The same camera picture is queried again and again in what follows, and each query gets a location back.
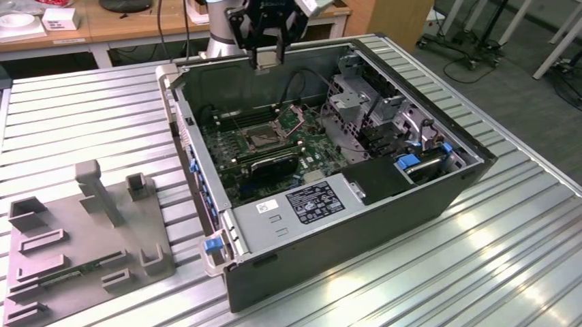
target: white stand leg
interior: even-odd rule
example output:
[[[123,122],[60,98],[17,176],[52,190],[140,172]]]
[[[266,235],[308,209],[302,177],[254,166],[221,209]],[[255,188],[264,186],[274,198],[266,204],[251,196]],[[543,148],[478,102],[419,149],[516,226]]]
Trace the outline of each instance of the white stand leg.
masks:
[[[95,58],[95,62],[97,63],[97,67],[101,68],[111,68],[111,58],[109,53],[107,52],[109,50],[109,45],[107,43],[92,43],[89,44],[89,50],[92,53],[92,57]]]
[[[566,33],[566,31],[569,29],[573,29],[573,24],[579,19],[581,12],[582,12],[582,3],[578,5],[578,7],[575,8],[574,12],[570,14],[566,22],[563,22],[563,24],[562,24],[561,29],[558,30],[558,32],[554,35],[553,39],[549,41],[551,44],[555,44],[555,42],[558,42],[559,39],[562,38],[563,33]]]
[[[334,19],[334,24],[330,31],[330,39],[344,36],[347,16],[338,16]]]
[[[574,41],[574,38],[578,36],[581,31],[582,31],[582,18],[575,23],[573,29],[567,33],[562,42],[555,47],[554,52],[550,54],[546,61],[542,63],[542,66],[539,67],[538,71],[535,72],[534,78],[536,80],[539,80],[542,78],[542,76],[547,72],[547,69],[554,65],[555,61],[558,60],[558,57],[562,55],[563,51],[566,50],[567,46]]]
[[[472,27],[475,26],[476,20],[479,19],[480,13],[483,12],[484,5],[487,4],[488,0],[479,0],[479,3],[476,4],[475,11],[472,12],[470,21],[466,22],[464,31],[471,31]]]
[[[451,12],[448,13],[448,16],[446,17],[443,29],[442,29],[444,35],[448,32],[448,29],[451,28],[452,22],[455,21],[458,10],[460,9],[463,2],[464,2],[464,0],[456,0],[455,3],[452,4]]]
[[[530,5],[532,4],[534,0],[526,0],[523,2],[523,5],[520,5],[519,11],[515,14],[515,17],[512,18],[511,24],[508,24],[507,30],[504,31],[503,35],[499,39],[499,45],[504,45],[507,43],[508,38],[512,35],[512,32],[515,32],[515,29],[518,28],[518,25],[520,21],[523,20],[523,16],[526,16],[527,9]]]

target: barcode label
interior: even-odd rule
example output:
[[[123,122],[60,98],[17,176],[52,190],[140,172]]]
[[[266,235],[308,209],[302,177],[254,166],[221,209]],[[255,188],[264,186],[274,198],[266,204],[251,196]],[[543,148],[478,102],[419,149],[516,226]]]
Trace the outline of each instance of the barcode label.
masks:
[[[279,207],[279,204],[276,203],[276,200],[268,200],[267,202],[259,203],[256,205],[258,213],[266,213],[267,211],[271,211],[272,209],[276,209]]]
[[[84,38],[83,39],[56,40],[56,41],[53,41],[53,44],[68,44],[68,43],[83,43],[83,42],[85,42]]]

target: circuit board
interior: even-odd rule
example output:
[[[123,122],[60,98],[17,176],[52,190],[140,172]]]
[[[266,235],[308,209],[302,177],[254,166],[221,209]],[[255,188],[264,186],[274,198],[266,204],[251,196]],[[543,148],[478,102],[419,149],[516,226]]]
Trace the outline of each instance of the circuit board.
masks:
[[[348,164],[314,110],[287,106],[272,117],[255,125],[240,118],[225,118],[223,126],[231,121],[235,125],[227,131],[220,131],[220,124],[203,127],[204,142],[233,206],[311,183]]]

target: aluminum workbench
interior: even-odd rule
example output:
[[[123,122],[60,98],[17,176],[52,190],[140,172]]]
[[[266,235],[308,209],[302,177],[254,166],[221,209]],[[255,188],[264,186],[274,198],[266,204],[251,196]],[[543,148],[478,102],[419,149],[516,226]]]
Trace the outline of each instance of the aluminum workbench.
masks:
[[[17,80],[1,97],[0,213],[11,199],[153,177],[176,274],[52,326],[575,326],[582,322],[581,187],[394,43],[360,38],[499,156],[442,216],[240,313],[199,261],[201,227],[155,83],[159,63]],[[0,217],[0,294],[9,224]]]

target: gray carpet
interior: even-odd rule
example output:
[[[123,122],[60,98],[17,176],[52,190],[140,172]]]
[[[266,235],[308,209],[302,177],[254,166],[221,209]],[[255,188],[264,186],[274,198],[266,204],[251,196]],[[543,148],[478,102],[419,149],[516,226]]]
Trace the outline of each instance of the gray carpet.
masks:
[[[436,0],[435,7],[448,12],[454,0]],[[463,4],[458,18],[463,19],[472,1]],[[480,35],[495,9],[488,3],[475,26]],[[500,34],[514,14],[506,10],[492,31],[492,40],[499,40]],[[418,60],[451,84],[466,98],[534,148],[534,150],[578,182],[582,184],[582,160],[578,143],[582,140],[582,112],[573,108],[555,94],[550,78],[534,80],[539,64],[553,51],[547,43],[553,32],[532,22],[523,20],[508,44],[503,47],[506,58],[498,69],[475,84],[462,84],[447,78],[443,66],[462,54],[430,44],[423,50],[412,53]],[[582,50],[573,44],[565,57],[570,58]],[[454,64],[447,72],[455,79],[470,81],[491,69],[480,65],[471,72],[460,64]],[[582,90],[582,76],[573,80]]]

